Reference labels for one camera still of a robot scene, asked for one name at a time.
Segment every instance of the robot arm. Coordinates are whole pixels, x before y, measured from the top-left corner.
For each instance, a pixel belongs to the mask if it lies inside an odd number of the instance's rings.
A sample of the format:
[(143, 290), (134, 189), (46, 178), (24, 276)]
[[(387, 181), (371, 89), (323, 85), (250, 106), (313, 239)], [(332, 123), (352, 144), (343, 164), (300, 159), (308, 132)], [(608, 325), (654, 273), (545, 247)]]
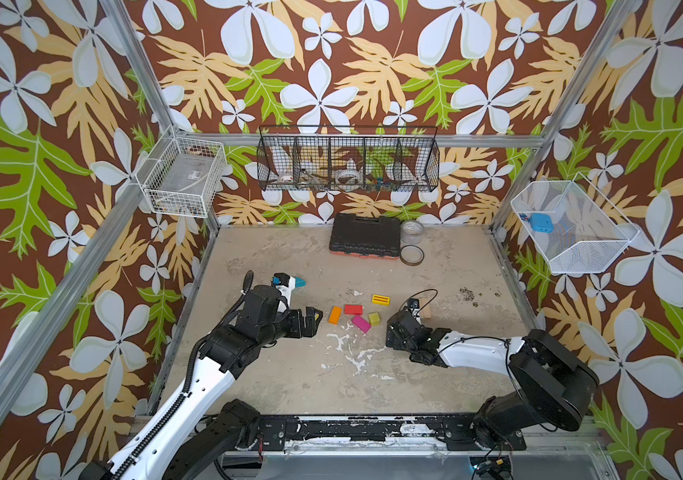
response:
[(513, 381), (515, 392), (490, 397), (473, 420), (471, 428), (482, 446), (496, 448), (521, 428), (545, 422), (570, 432), (579, 429), (598, 378), (547, 332), (531, 330), (507, 339), (473, 336), (423, 326), (418, 312), (418, 300), (409, 299), (387, 321), (388, 347), (409, 352), (412, 362), (471, 366)]
[[(200, 418), (230, 388), (242, 371), (259, 357), (261, 348), (287, 336), (312, 337), (323, 312), (308, 306), (306, 314), (290, 308), (296, 278), (275, 274), (271, 285), (250, 289), (253, 273), (246, 275), (243, 295), (225, 314), (222, 323), (193, 346), (184, 382), (150, 422), (110, 459), (108, 468), (89, 464), (81, 480), (156, 480), (194, 478), (218, 455), (211, 446), (226, 450), (256, 438), (259, 413), (240, 401), (228, 403), (217, 418), (221, 431), (207, 428), (186, 442)], [(210, 442), (206, 437), (214, 437)]]

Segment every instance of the yellow block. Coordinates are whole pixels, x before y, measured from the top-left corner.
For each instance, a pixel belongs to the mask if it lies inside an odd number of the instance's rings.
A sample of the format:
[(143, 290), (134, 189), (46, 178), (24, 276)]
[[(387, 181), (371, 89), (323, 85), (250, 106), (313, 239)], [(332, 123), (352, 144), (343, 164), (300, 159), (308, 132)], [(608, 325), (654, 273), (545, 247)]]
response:
[(342, 316), (342, 309), (335, 306), (331, 309), (331, 316), (328, 317), (328, 323), (338, 325), (340, 316)]
[(371, 303), (389, 306), (389, 297), (384, 295), (374, 295), (374, 297), (371, 299)]

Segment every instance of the black tool case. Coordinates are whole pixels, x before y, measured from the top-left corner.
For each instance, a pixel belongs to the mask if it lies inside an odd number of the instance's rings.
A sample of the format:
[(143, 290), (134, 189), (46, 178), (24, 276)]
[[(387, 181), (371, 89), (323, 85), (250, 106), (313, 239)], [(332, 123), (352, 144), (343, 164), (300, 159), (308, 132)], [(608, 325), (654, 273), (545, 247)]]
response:
[(400, 220), (390, 216), (337, 214), (328, 249), (334, 254), (398, 258)]

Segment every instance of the white wire basket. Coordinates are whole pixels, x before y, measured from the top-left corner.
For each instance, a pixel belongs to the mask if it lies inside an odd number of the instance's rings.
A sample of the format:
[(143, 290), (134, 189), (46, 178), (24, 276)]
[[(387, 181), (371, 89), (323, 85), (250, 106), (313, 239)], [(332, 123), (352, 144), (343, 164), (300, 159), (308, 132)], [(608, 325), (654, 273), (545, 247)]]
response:
[[(589, 185), (589, 193), (577, 180)], [(521, 219), (549, 215), (551, 233), (534, 230), (526, 220), (520, 223), (553, 274), (605, 272), (639, 234), (638, 227), (583, 175), (531, 182), (512, 200), (512, 209)]]
[(156, 164), (142, 184), (155, 213), (205, 218), (227, 165), (224, 146), (215, 141), (186, 137), (158, 142), (162, 151), (150, 152)]

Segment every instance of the wire basket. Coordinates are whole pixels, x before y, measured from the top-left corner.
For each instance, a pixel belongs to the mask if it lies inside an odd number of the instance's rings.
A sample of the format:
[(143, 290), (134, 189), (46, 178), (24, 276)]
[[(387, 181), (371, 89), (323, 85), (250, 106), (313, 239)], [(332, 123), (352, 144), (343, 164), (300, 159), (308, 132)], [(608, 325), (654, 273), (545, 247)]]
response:
[[(600, 205), (577, 180), (587, 182)], [(583, 176), (531, 182), (512, 200), (512, 209), (521, 219), (531, 214), (549, 215), (550, 233), (534, 230), (529, 221), (521, 223), (553, 274), (605, 272), (639, 233), (637, 226)]]
[(356, 134), (302, 134), (260, 127), (257, 149), (262, 190), (432, 191), (440, 152), (431, 134), (403, 128), (356, 127)]
[(224, 146), (215, 141), (172, 138), (167, 144), (156, 144), (147, 158), (153, 160), (156, 164), (142, 183), (152, 211), (207, 217), (216, 185), (227, 165)]

